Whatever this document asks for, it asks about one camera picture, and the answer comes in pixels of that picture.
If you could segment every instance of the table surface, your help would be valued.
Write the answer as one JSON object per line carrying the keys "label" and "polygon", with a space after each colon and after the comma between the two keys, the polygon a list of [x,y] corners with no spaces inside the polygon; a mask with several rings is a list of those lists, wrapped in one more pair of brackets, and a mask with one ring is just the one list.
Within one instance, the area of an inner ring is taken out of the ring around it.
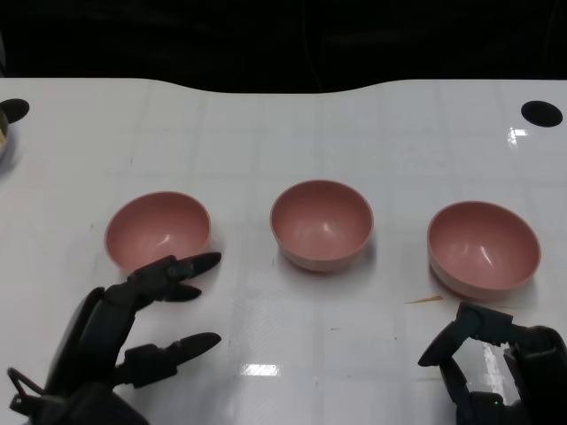
{"label": "table surface", "polygon": [[[39,383],[77,303],[124,275],[105,227],[155,190],[198,198],[221,266],[186,305],[137,315],[126,347],[212,331],[222,342],[141,390],[117,391],[152,423],[454,423],[437,368],[416,362],[456,313],[428,269],[432,215],[455,201],[506,206],[541,242],[535,283],[488,304],[567,337],[567,127],[535,127],[530,100],[567,112],[558,81],[399,81],[325,95],[231,95],[144,80],[0,80],[31,109],[0,163],[2,368]],[[270,206],[295,182],[359,190],[376,217],[359,264],[307,274],[278,255]],[[440,295],[444,299],[406,304]],[[501,349],[457,354],[474,390],[517,399]],[[14,393],[0,379],[0,422]]]}

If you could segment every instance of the bowl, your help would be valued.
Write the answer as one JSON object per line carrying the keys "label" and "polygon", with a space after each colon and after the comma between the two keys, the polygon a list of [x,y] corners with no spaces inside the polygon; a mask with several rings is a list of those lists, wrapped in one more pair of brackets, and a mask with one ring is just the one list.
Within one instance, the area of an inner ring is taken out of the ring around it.
{"label": "bowl", "polygon": [[197,255],[206,249],[210,234],[211,219],[197,199],[155,192],[114,214],[106,228],[105,247],[118,267],[133,272],[167,255]]}
{"label": "bowl", "polygon": [[350,265],[369,242],[369,203],[339,182],[314,180],[287,189],[270,214],[281,253],[299,267],[332,272]]}
{"label": "bowl", "polygon": [[499,299],[528,283],[541,259],[532,228],[501,206],[480,201],[450,205],[427,230],[431,268],[468,298]]}

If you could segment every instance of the cable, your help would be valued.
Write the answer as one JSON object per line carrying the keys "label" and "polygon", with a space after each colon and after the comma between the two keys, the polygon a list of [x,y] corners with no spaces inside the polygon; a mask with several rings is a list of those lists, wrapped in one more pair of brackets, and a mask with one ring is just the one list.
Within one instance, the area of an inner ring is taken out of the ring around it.
{"label": "cable", "polygon": [[553,24],[555,22],[555,16],[557,14],[557,9],[559,8],[559,2],[561,0],[555,0],[555,3],[553,5],[553,9],[551,10],[551,14],[549,15],[549,22],[548,22],[548,29],[546,31],[546,41],[545,41],[545,45],[544,45],[544,61],[545,64],[548,64],[548,60],[549,60],[549,44],[551,43],[551,32],[553,30]]}
{"label": "cable", "polygon": [[303,35],[303,50],[305,51],[305,56],[307,59],[307,63],[309,65],[309,70],[313,75],[313,79],[315,80],[315,85],[319,89],[319,93],[322,93],[322,84],[319,80],[319,76],[317,75],[317,71],[315,66],[313,65],[313,61],[311,60],[311,55],[309,54],[309,46],[307,44],[307,23],[306,23],[306,0],[301,0],[301,31]]}

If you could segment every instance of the grid pattern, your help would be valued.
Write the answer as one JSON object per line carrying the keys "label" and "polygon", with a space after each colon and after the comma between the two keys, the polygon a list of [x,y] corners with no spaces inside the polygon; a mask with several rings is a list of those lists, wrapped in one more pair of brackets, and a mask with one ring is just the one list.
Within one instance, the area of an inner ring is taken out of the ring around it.
{"label": "grid pattern", "polygon": [[[0,164],[4,367],[45,378],[79,299],[124,278],[105,256],[106,223],[164,189],[206,206],[223,260],[195,282],[200,299],[141,312],[127,347],[203,331],[223,341],[174,379],[119,390],[153,423],[454,423],[439,371],[416,362],[460,301],[431,278],[425,248],[432,215],[460,200],[508,207],[540,237],[535,284],[490,306],[567,336],[567,131],[520,114],[536,99],[567,112],[563,82],[401,81],[317,96],[129,80],[0,88],[31,104]],[[354,186],[375,214],[374,243],[342,274],[299,271],[269,230],[279,193],[312,178]],[[499,349],[465,344],[458,361],[472,389],[517,398]]]}

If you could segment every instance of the stain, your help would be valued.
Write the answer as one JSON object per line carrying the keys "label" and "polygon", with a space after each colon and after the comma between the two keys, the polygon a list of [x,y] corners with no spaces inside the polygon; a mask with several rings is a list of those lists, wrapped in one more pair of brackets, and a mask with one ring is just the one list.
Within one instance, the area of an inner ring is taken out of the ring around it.
{"label": "stain", "polygon": [[436,296],[434,296],[434,297],[418,299],[417,301],[409,301],[408,303],[404,303],[404,304],[429,303],[429,302],[431,302],[431,301],[440,301],[440,300],[442,300],[442,299],[443,299],[442,296],[436,295]]}

